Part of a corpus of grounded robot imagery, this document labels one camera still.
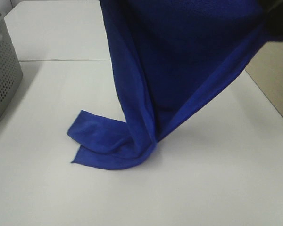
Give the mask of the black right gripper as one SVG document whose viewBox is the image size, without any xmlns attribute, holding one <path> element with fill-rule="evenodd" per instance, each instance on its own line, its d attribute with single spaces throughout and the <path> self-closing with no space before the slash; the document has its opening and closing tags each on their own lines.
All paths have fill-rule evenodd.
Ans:
<svg viewBox="0 0 283 226">
<path fill-rule="evenodd" d="M 283 42 L 283 0 L 259 0 L 264 21 L 259 33 L 262 42 Z"/>
</svg>

